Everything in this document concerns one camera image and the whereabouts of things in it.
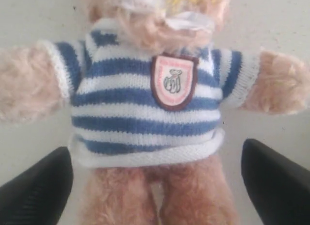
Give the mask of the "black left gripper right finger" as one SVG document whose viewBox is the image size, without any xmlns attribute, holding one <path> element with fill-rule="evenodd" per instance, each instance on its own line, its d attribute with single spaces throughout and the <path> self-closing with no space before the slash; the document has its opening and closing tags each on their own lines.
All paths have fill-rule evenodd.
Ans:
<svg viewBox="0 0 310 225">
<path fill-rule="evenodd" d="M 256 139 L 243 144 L 243 181 L 265 225 L 310 223 L 310 172 Z"/>
</svg>

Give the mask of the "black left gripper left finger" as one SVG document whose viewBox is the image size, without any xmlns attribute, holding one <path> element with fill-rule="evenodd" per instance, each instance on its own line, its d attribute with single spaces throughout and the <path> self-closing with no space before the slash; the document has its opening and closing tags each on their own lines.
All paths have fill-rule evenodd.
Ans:
<svg viewBox="0 0 310 225">
<path fill-rule="evenodd" d="M 68 148 L 59 147 L 0 188 L 2 225 L 56 225 L 73 185 Z"/>
</svg>

